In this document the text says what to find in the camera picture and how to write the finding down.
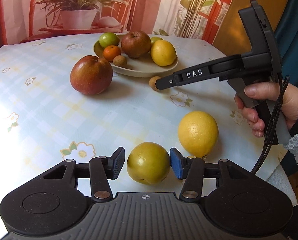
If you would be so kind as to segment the person right hand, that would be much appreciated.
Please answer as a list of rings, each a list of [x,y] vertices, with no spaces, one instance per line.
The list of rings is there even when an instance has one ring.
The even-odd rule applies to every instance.
[[[252,99],[276,101],[280,94],[280,89],[277,83],[263,82],[245,87],[244,92],[246,96]],[[261,138],[264,135],[265,124],[259,117],[257,111],[245,107],[244,103],[237,95],[234,100],[252,129],[253,135]],[[292,84],[289,84],[285,90],[282,113],[285,116],[288,129],[291,129],[298,119],[298,88]]]

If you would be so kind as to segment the fluffy grey sleeve forearm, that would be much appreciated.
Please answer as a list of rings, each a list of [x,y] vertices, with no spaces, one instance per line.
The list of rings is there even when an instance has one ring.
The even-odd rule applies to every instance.
[[[290,129],[289,133],[291,134],[291,139],[286,145],[287,150],[293,155],[294,160],[298,164],[298,119]],[[294,190],[288,180],[288,176],[280,164],[276,167],[267,182],[278,188],[280,191],[283,191],[290,198],[293,206],[298,204]]]

